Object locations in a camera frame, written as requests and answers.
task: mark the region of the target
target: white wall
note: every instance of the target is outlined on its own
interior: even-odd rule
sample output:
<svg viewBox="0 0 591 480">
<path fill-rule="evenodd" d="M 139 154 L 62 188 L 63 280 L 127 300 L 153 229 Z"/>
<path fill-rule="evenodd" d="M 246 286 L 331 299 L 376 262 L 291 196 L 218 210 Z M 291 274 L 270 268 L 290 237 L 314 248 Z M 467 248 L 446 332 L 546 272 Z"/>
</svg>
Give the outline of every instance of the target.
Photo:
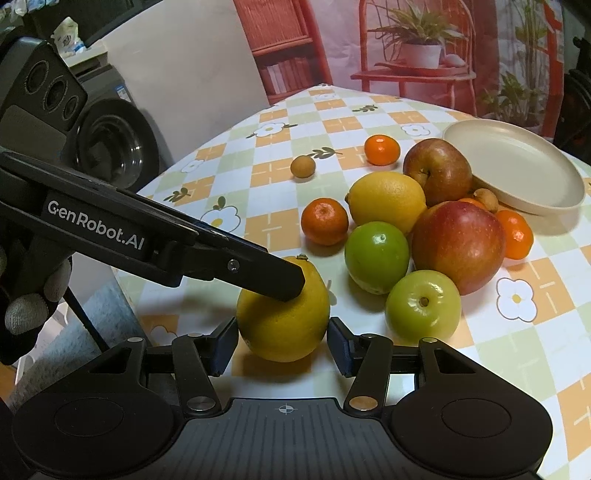
<svg viewBox="0 0 591 480">
<path fill-rule="evenodd" d="M 103 42 L 167 161 L 269 105 L 232 0 L 163 0 Z"/>
</svg>

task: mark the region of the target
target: green apple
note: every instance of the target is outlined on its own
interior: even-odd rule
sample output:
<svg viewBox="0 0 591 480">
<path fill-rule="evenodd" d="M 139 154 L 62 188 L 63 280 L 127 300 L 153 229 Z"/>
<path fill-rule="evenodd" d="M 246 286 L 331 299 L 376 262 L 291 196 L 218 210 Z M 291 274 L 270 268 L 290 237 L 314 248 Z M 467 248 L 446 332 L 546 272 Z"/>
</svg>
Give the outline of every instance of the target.
<svg viewBox="0 0 591 480">
<path fill-rule="evenodd" d="M 394 225 L 369 222 L 358 226 L 345 244 L 349 275 L 365 291 L 386 295 L 406 275 L 410 252 Z"/>
<path fill-rule="evenodd" d="M 386 301 L 386 319 L 401 339 L 447 340 L 456 331 L 462 301 L 454 282 L 434 270 L 417 270 L 400 280 Z"/>
</svg>

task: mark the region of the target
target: bookshelf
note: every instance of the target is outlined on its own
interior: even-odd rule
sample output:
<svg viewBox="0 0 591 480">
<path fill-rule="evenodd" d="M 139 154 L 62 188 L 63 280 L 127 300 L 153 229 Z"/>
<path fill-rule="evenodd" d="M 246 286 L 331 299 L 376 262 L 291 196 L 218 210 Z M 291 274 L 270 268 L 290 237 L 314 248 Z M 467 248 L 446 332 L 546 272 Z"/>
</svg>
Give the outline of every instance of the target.
<svg viewBox="0 0 591 480">
<path fill-rule="evenodd" d="M 269 103 L 332 83 L 308 0 L 234 0 Z"/>
</svg>

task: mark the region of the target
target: beige plate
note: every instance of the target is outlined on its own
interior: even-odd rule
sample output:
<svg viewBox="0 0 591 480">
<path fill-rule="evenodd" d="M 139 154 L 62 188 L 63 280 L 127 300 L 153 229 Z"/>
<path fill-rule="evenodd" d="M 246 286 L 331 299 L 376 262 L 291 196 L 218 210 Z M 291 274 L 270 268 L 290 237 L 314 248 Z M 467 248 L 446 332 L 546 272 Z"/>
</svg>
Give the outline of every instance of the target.
<svg viewBox="0 0 591 480">
<path fill-rule="evenodd" d="M 558 148 L 528 130 L 478 118 L 450 125 L 443 138 L 468 159 L 482 186 L 511 207 L 555 215 L 578 208 L 584 200 L 576 167 Z"/>
</svg>

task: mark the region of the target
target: yellow lemon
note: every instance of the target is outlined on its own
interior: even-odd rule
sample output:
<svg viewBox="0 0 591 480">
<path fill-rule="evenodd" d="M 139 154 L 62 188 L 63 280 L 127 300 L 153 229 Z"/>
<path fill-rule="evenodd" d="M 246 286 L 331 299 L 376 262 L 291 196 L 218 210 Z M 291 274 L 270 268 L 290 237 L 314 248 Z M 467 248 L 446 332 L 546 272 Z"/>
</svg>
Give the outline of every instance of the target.
<svg viewBox="0 0 591 480">
<path fill-rule="evenodd" d="M 305 255 L 286 257 L 306 278 L 300 295 L 288 302 L 242 290 L 236 305 L 238 329 L 251 352 L 274 362 L 294 362 L 322 341 L 330 316 L 329 293 Z"/>
<path fill-rule="evenodd" d="M 418 182 L 395 171 L 376 171 L 361 177 L 353 183 L 345 200 L 358 226 L 386 222 L 404 235 L 427 209 L 425 193 Z"/>
</svg>

